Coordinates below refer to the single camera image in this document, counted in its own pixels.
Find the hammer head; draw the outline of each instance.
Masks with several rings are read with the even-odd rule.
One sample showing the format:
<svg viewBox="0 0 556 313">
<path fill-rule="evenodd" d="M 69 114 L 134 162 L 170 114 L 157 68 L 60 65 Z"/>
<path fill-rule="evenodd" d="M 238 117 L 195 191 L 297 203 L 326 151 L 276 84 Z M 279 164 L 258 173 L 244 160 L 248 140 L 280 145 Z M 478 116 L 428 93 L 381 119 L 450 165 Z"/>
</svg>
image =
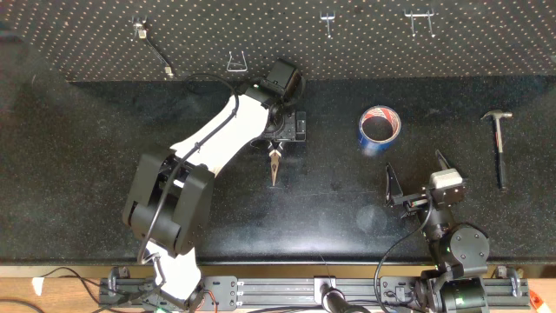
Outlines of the hammer head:
<svg viewBox="0 0 556 313">
<path fill-rule="evenodd" d="M 502 110 L 492 110 L 488 113 L 486 113 L 481 119 L 485 118 L 485 117 L 490 117 L 492 116 L 493 119 L 497 120 L 497 119 L 501 119 L 501 118 L 509 118 L 512 117 L 513 114 L 512 112 L 502 112 Z"/>
</svg>

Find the blue tape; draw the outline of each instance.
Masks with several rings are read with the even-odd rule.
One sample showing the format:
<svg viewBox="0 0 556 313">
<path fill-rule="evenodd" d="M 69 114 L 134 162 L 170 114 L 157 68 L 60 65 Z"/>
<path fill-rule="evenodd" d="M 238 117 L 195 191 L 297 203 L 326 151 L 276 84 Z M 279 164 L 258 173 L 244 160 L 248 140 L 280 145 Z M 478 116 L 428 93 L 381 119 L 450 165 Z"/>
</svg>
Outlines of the blue tape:
<svg viewBox="0 0 556 313">
<path fill-rule="evenodd" d="M 371 117 L 381 117 L 388 120 L 388 122 L 392 126 L 393 135 L 386 140 L 374 140 L 369 136 L 369 134 L 365 134 L 365 131 L 363 131 L 363 123 Z M 359 138 L 359 143 L 363 148 L 363 152 L 372 155 L 378 151 L 386 150 L 392 144 L 392 142 L 398 136 L 398 134 L 400 134 L 400 129 L 401 129 L 400 117 L 398 117 L 398 114 L 394 110 L 386 106 L 380 106 L 380 105 L 372 107 L 369 110 L 366 110 L 365 113 L 363 113 L 363 115 L 361 116 L 361 119 L 359 120 L 358 138 Z"/>
</svg>

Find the hammer handle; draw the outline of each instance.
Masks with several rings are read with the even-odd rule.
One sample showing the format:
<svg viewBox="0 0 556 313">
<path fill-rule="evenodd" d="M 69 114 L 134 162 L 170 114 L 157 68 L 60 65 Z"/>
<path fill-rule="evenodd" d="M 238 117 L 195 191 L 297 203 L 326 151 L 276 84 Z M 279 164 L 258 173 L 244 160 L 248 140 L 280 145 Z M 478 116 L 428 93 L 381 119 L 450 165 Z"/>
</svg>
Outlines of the hammer handle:
<svg viewBox="0 0 556 313">
<path fill-rule="evenodd" d="M 507 190 L 506 186 L 506 162 L 504 162 L 504 152 L 498 153 L 498 180 L 500 188 Z"/>
</svg>

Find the wooden surface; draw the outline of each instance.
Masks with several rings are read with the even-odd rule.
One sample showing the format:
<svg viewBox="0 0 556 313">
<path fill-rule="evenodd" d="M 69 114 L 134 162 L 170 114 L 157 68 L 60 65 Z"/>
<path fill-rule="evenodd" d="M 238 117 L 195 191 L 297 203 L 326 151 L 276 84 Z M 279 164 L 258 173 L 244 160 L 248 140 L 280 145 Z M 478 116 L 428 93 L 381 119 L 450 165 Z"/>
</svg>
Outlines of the wooden surface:
<svg viewBox="0 0 556 313">
<path fill-rule="evenodd" d="M 539 294 L 556 313 L 556 279 L 530 279 L 529 286 Z M 98 295 L 98 287 L 90 285 L 93 295 Z M 35 304 L 44 312 L 92 312 L 98 309 L 81 285 L 73 278 L 46 278 L 43 294 L 37 296 L 31 284 L 31 278 L 0 278 L 0 298 L 24 300 Z M 0 312 L 33 312 L 17 304 L 0 303 Z M 512 313 L 534 312 L 531 310 L 511 310 Z"/>
</svg>

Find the orange object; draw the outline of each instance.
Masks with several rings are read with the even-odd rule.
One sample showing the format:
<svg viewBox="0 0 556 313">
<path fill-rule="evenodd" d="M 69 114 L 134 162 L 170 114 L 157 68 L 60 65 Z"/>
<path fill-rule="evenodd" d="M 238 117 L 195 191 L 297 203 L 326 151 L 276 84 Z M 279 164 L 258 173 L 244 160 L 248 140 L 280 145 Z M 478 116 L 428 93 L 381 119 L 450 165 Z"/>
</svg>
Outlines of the orange object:
<svg viewBox="0 0 556 313">
<path fill-rule="evenodd" d="M 548 305 L 546 305 L 536 292 L 529 290 L 529 298 L 531 299 L 531 305 L 537 310 L 538 313 L 552 313 Z"/>
</svg>

